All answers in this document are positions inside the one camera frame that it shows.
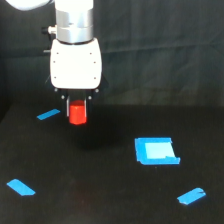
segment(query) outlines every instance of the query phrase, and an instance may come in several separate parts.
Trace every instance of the red object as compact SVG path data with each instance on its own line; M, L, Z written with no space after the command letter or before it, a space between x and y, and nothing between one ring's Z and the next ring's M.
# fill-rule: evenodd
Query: red object
M75 125L87 122L85 101L76 100L70 103L69 122Z

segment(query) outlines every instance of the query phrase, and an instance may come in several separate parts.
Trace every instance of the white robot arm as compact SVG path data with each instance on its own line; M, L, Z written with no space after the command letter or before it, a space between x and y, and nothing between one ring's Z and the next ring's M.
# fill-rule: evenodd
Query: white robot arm
M98 92L102 77L102 59L98 40L93 34L93 0L6 1L22 11L55 3L56 25L48 27L48 33L56 35L50 51L51 83L57 89ZM67 116L71 115L69 99L69 96L66 97Z

